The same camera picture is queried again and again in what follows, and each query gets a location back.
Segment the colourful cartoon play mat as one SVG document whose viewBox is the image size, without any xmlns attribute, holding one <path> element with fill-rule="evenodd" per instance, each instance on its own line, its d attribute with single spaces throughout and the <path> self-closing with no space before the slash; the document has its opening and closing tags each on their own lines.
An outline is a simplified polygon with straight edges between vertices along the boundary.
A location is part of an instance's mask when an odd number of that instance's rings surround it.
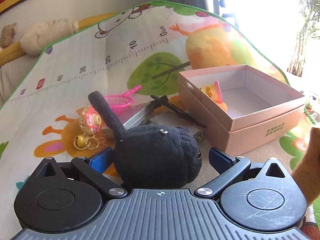
<svg viewBox="0 0 320 240">
<path fill-rule="evenodd" d="M 289 84 L 235 26 L 165 1 L 129 9 L 48 46 L 1 107 L 1 239 L 21 230 L 14 200 L 42 158 L 69 161 L 93 154 L 73 146 L 90 92 L 115 95 L 141 85 L 135 104 L 151 95 L 177 100 L 179 72 L 244 64 Z M 296 127 L 246 154 L 258 161 L 280 157 L 295 168 L 310 128 L 302 113 Z"/>
</svg>

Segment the pink toy racket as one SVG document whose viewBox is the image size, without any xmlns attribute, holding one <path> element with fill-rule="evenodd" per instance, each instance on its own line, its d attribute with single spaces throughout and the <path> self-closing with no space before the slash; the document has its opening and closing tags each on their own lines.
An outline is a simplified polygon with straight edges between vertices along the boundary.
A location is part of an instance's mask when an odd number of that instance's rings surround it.
<svg viewBox="0 0 320 240">
<path fill-rule="evenodd" d="M 127 110 L 127 108 L 134 103 L 134 99 L 131 97 L 131 95 L 141 90 L 141 88 L 141 85 L 137 85 L 121 95 L 108 95 L 105 96 L 104 99 L 114 113 L 120 114 Z"/>
</svg>

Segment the red camera keychain toy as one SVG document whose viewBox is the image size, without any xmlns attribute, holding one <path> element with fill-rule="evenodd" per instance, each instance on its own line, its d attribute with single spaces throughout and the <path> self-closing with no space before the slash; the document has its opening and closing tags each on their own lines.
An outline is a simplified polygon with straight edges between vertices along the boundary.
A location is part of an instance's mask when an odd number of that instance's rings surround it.
<svg viewBox="0 0 320 240">
<path fill-rule="evenodd" d="M 85 107 L 81 112 L 79 126 L 81 133 L 75 137 L 73 141 L 74 147 L 80 151 L 98 148 L 100 142 L 96 134 L 101 129 L 102 119 L 92 106 Z"/>
</svg>

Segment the black folding tool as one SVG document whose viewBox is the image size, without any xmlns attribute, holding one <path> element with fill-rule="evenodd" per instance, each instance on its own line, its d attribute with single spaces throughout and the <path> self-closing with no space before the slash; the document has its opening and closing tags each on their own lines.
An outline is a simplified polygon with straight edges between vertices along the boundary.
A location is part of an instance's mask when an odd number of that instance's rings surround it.
<svg viewBox="0 0 320 240">
<path fill-rule="evenodd" d="M 177 106 L 173 105 L 169 102 L 169 99 L 166 95 L 158 97 L 155 95 L 151 95 L 151 98 L 153 99 L 152 103 L 154 105 L 154 109 L 159 108 L 161 106 L 166 107 L 167 109 L 173 111 L 180 119 L 186 120 L 189 122 L 192 122 L 197 127 L 200 128 L 206 128 L 204 124 L 197 121 L 193 116 L 191 116 L 189 113 L 183 111 L 182 109 L 178 108 Z"/>
</svg>

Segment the yellow cup with pink lid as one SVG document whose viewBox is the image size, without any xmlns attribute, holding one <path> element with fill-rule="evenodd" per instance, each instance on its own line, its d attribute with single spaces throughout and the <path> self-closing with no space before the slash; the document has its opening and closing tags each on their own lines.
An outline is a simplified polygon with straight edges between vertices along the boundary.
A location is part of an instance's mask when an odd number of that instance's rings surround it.
<svg viewBox="0 0 320 240">
<path fill-rule="evenodd" d="M 213 84 L 213 96 L 214 96 L 214 101 L 216 103 L 223 103 L 223 98 L 222 98 L 222 93 L 221 93 L 221 89 L 220 89 L 220 85 L 219 82 L 217 80 L 214 81 Z"/>
</svg>

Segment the pink cardboard box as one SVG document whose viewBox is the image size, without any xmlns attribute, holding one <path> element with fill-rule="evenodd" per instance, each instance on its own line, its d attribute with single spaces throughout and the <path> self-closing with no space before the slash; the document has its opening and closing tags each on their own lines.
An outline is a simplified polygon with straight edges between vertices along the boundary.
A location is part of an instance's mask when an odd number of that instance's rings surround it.
<svg viewBox="0 0 320 240">
<path fill-rule="evenodd" d="M 227 111 L 201 87 L 217 80 Z M 207 126 L 213 147 L 231 156 L 257 148 L 298 125 L 305 98 L 289 85 L 248 65 L 180 72 L 178 96 L 187 111 Z"/>
</svg>

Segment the black plush cat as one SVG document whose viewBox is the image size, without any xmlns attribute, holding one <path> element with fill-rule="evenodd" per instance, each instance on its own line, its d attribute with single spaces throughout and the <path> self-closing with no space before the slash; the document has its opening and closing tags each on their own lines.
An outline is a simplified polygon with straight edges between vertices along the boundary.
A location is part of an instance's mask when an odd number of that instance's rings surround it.
<svg viewBox="0 0 320 240">
<path fill-rule="evenodd" d="M 126 129 L 99 91 L 89 102 L 113 132 L 113 163 L 131 189 L 178 189 L 195 180 L 202 166 L 196 139 L 184 127 L 142 125 Z"/>
</svg>

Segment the orange plastic toy scoop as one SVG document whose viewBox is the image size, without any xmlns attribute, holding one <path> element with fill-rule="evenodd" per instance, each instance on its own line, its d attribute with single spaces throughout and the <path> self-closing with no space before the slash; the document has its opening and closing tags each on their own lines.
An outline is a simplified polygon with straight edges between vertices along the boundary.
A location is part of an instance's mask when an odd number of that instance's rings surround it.
<svg viewBox="0 0 320 240">
<path fill-rule="evenodd" d="M 222 98 L 222 93 L 218 81 L 215 81 L 211 85 L 206 85 L 201 87 L 200 90 L 204 92 L 208 97 L 210 97 L 221 109 L 225 112 L 227 111 L 227 105 L 224 103 Z"/>
</svg>

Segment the beige plush toy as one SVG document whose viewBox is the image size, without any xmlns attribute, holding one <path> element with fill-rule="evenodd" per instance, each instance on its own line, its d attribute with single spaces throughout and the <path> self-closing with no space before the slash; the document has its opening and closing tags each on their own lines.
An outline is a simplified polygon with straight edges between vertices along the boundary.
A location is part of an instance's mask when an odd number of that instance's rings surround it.
<svg viewBox="0 0 320 240">
<path fill-rule="evenodd" d="M 79 30 L 71 18 L 39 23 L 30 27 L 20 39 L 21 49 L 28 55 L 38 56 L 51 43 L 69 37 Z"/>
</svg>

